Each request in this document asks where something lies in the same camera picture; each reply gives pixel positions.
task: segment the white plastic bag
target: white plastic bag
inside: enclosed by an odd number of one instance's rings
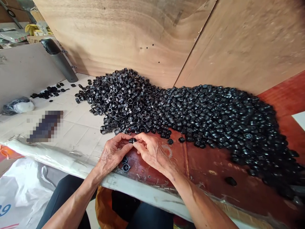
[[[18,159],[0,178],[0,228],[34,229],[55,190],[47,166]]]

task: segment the paper packaging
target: paper packaging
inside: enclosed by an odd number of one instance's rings
[[[0,32],[0,38],[10,41],[11,43],[18,43],[27,40],[27,33],[23,29]]]

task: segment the red wooden surface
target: red wooden surface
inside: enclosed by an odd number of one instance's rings
[[[297,159],[300,163],[305,162],[305,132],[291,115],[305,110],[304,86],[305,73],[302,73],[259,95],[262,100],[274,106],[280,130],[287,136],[289,147],[300,153]],[[296,221],[302,218],[302,209],[277,195],[274,189],[266,186],[259,178],[249,176],[247,166],[231,163],[226,149],[199,149],[190,142],[181,144],[178,138],[182,135],[172,132],[174,144],[168,145],[166,139],[160,138],[163,148],[196,185],[249,214],[263,216],[269,223],[273,218],[290,228],[297,228]],[[173,187],[166,177],[148,166],[134,150],[127,156],[131,165],[126,174],[128,177],[151,185]],[[236,187],[224,182],[228,176],[237,181]]]

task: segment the wooden board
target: wooden board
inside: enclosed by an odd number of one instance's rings
[[[77,72],[124,67],[172,87],[216,0],[35,0]]]
[[[219,0],[176,87],[237,87],[259,94],[305,69],[302,0]]]

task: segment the person's right hand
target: person's right hand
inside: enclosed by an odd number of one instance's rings
[[[166,176],[166,167],[170,164],[170,161],[158,138],[148,136],[145,133],[135,135],[134,138],[137,140],[133,143],[133,146],[138,150],[137,153],[141,154],[147,164]]]

